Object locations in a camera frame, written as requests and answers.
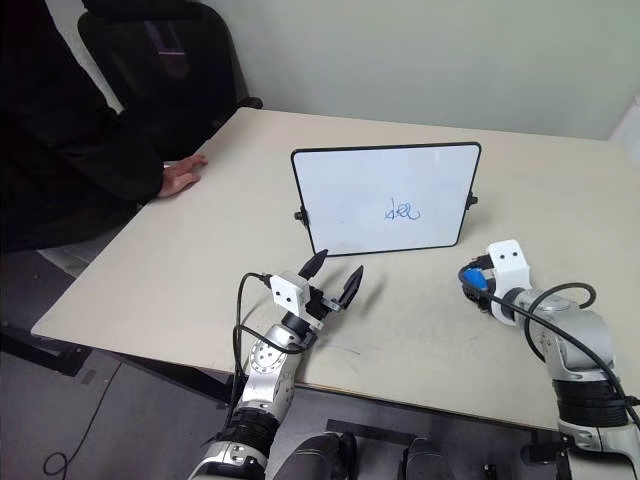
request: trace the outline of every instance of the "person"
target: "person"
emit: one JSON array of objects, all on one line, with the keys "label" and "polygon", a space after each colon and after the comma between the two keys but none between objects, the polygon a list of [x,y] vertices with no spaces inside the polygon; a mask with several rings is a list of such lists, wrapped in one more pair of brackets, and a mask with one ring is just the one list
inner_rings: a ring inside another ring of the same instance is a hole
[{"label": "person", "polygon": [[2,2],[2,252],[39,250],[77,276],[139,205],[197,182],[163,168],[76,62],[44,0]]}]

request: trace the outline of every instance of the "black office chair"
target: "black office chair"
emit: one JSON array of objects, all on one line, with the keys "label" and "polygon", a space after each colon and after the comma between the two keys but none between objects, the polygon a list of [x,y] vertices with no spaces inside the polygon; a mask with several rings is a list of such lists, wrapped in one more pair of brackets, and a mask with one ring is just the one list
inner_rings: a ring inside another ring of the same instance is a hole
[{"label": "black office chair", "polygon": [[78,31],[123,106],[120,117],[162,161],[193,154],[237,108],[262,108],[259,98],[238,98],[231,37],[211,8],[184,0],[84,4]]}]

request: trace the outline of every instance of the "black cable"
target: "black cable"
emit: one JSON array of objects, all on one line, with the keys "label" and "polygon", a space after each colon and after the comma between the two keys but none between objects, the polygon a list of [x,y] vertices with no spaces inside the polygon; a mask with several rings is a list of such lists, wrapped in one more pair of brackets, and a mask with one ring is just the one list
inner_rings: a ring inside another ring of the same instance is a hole
[{"label": "black cable", "polygon": [[243,331],[253,335],[258,340],[261,340],[262,342],[266,343],[270,347],[282,353],[286,353],[289,355],[296,355],[305,351],[304,348],[295,348],[295,349],[282,348],[276,345],[275,343],[273,343],[271,340],[260,335],[255,330],[245,325],[242,325],[242,321],[241,321],[242,292],[244,291],[244,284],[251,277],[257,278],[258,280],[260,280],[265,284],[267,284],[267,279],[268,279],[267,275],[260,275],[259,273],[249,272],[249,273],[245,273],[242,276],[242,279],[240,280],[240,285],[238,285],[238,296],[236,298],[236,324],[233,327],[233,334],[232,334],[234,375],[233,375],[233,382],[231,384],[231,399],[229,400],[229,410],[227,411],[227,418],[225,419],[225,422],[224,422],[225,428],[229,426],[229,423],[231,422],[231,417],[233,415],[233,410],[236,408],[236,405],[238,404],[239,393],[240,393],[240,388],[239,388],[240,383],[244,384],[245,374],[244,374],[244,369],[242,368],[242,352],[241,352]]},{"label": "black cable", "polygon": [[[49,455],[46,458],[46,460],[44,461],[44,463],[42,464],[42,471],[44,472],[45,475],[47,475],[48,477],[53,477],[53,476],[55,476],[55,475],[57,475],[59,473],[62,473],[62,477],[60,477],[60,480],[65,480],[67,478],[67,470],[69,469],[69,465],[76,458],[76,456],[80,452],[80,449],[82,448],[82,445],[84,444],[84,441],[87,439],[87,435],[89,435],[89,431],[91,430],[91,427],[93,426],[93,421],[96,419],[96,416],[98,415],[98,412],[100,411],[100,407],[102,406],[102,402],[104,400],[104,397],[106,396],[107,392],[109,391],[109,387],[111,387],[111,384],[113,383],[113,379],[115,378],[116,374],[120,370],[121,366],[122,366],[122,363],[119,363],[118,366],[116,367],[116,369],[111,374],[111,377],[109,378],[109,383],[107,383],[107,386],[102,391],[102,396],[100,397],[100,400],[98,401],[98,405],[96,406],[95,410],[93,411],[93,415],[91,415],[91,420],[89,420],[89,424],[87,425],[87,428],[85,429],[84,434],[82,435],[82,438],[80,439],[80,443],[78,443],[78,446],[76,447],[76,449],[73,451],[73,453],[71,454],[70,457],[67,457],[67,455],[64,452],[54,452],[51,455]],[[62,459],[62,465],[56,470],[50,470],[49,467],[48,467],[49,462],[55,457],[60,457]]]},{"label": "black cable", "polygon": [[460,269],[460,271],[458,272],[458,280],[465,287],[473,290],[479,296],[481,296],[481,297],[483,297],[483,298],[485,298],[487,300],[490,300],[492,302],[496,302],[497,304],[502,305],[504,307],[507,307],[507,308],[513,310],[514,312],[517,312],[520,315],[524,316],[525,318],[529,318],[530,320],[533,320],[537,324],[542,325],[546,329],[551,330],[553,333],[555,333],[558,336],[564,338],[566,341],[568,341],[569,343],[574,345],[578,350],[580,350],[582,353],[584,353],[587,357],[589,357],[591,360],[593,360],[593,362],[598,367],[600,367],[600,369],[602,369],[602,371],[604,371],[604,373],[607,376],[609,382],[611,383],[613,388],[616,390],[616,392],[618,392],[618,395],[620,396],[620,398],[624,401],[627,413],[631,417],[633,423],[635,423],[635,425],[638,428],[638,430],[640,430],[640,417],[638,417],[638,414],[635,412],[635,410],[631,406],[632,402],[629,400],[630,397],[627,397],[626,393],[624,392],[624,389],[622,388],[622,385],[620,384],[620,381],[618,380],[618,377],[616,377],[615,373],[613,373],[611,368],[609,368],[609,365],[607,365],[605,363],[605,361],[602,360],[602,358],[600,358],[600,356],[597,353],[595,353],[593,350],[591,350],[589,347],[587,347],[584,343],[582,343],[580,340],[575,338],[573,335],[565,332],[560,327],[557,327],[554,324],[546,321],[544,318],[541,318],[541,317],[539,317],[538,315],[536,315],[534,313],[528,312],[528,311],[524,310],[523,308],[518,307],[517,305],[509,303],[509,302],[503,300],[500,297],[496,297],[495,295],[493,295],[493,294],[491,294],[491,293],[489,293],[489,292],[487,292],[485,290],[480,290],[479,288],[477,288],[475,285],[473,285],[471,282],[469,282],[465,278],[464,272],[468,268],[471,268],[471,265],[466,265],[466,266],[462,267]]},{"label": "black cable", "polygon": [[[586,302],[580,304],[580,309],[590,307],[595,303],[596,296],[597,296],[596,289],[593,288],[588,283],[582,283],[582,282],[561,283],[560,285],[556,285],[555,287],[551,287],[550,289],[545,290],[538,297],[536,297],[533,303],[529,306],[528,312],[529,313],[535,312],[536,308],[538,308],[538,305],[540,305],[545,298],[553,295],[554,293],[561,292],[562,290],[568,290],[570,288],[582,288],[589,293],[589,298],[587,299]],[[522,325],[524,329],[524,338],[527,339],[527,343],[529,344],[529,347],[531,348],[531,350],[533,350],[533,353],[536,355],[536,357],[538,357],[541,361],[544,362],[544,355],[540,350],[538,350],[538,347],[533,342],[533,338],[531,338],[530,324],[531,324],[531,319],[529,317],[525,317],[524,323]]]}]

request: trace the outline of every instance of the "gray floor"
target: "gray floor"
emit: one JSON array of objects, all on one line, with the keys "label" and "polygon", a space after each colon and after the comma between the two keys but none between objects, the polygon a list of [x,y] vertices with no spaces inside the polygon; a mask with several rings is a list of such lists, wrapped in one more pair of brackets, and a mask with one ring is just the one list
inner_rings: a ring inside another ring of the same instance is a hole
[{"label": "gray floor", "polygon": [[[0,280],[2,322],[22,328],[71,282],[31,253],[4,257]],[[4,353],[0,362],[0,478],[47,478],[42,462],[55,451],[73,451],[118,362],[94,352],[75,378]],[[186,479],[206,450],[202,442],[218,431],[224,415],[215,402],[123,365],[67,478]],[[485,463],[500,464],[514,479],[555,478],[552,466],[528,467],[519,460],[530,439],[523,431],[308,390],[297,392],[278,432],[267,478],[298,443],[323,431],[328,419],[427,436],[440,445],[459,480],[484,480]],[[403,448],[360,438],[359,478],[395,479]]]}]

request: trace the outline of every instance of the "black whiteboard frame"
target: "black whiteboard frame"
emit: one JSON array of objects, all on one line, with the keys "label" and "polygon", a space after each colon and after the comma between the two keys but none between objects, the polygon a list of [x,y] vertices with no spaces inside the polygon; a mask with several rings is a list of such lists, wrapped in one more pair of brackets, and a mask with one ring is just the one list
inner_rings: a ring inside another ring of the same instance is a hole
[{"label": "black whiteboard frame", "polygon": [[[353,150],[391,150],[391,149],[402,149],[402,148],[425,148],[425,147],[459,147],[459,146],[467,146],[474,145],[478,147],[478,156],[476,157],[476,164],[473,168],[473,176],[471,177],[471,182],[469,184],[469,191],[467,192],[467,196],[465,198],[465,202],[471,196],[471,190],[473,189],[473,182],[476,178],[476,172],[478,171],[478,164],[480,163],[480,155],[482,154],[482,145],[478,142],[451,142],[451,143],[414,143],[408,145],[369,145],[362,147],[323,147],[323,148],[298,148],[291,152],[291,166],[293,167],[293,175],[296,179],[296,187],[298,189],[298,195],[300,196],[300,204],[301,213],[303,217],[303,224],[307,229],[307,233],[309,234],[309,240],[311,241],[311,249],[313,253],[318,253],[316,251],[316,246],[313,243],[313,235],[311,235],[311,228],[309,228],[308,216],[307,216],[307,208],[304,204],[304,196],[302,195],[302,189],[300,188],[300,180],[298,179],[298,171],[296,170],[296,162],[295,156],[298,153],[309,153],[309,152],[344,152],[344,151],[353,151]],[[410,250],[430,250],[432,248],[447,248],[454,247],[458,244],[460,240],[460,233],[462,232],[462,224],[464,223],[464,217],[467,214],[467,210],[469,209],[469,205],[465,207],[462,212],[462,218],[460,219],[460,226],[458,227],[458,235],[456,236],[455,242],[451,245],[435,245],[431,247],[415,247],[415,248],[398,248],[395,250],[373,250],[370,252],[355,252],[355,253],[339,253],[336,255],[332,255],[331,252],[328,253],[328,257],[348,257],[352,255],[370,255],[372,253],[391,253],[391,252],[406,252]]]}]

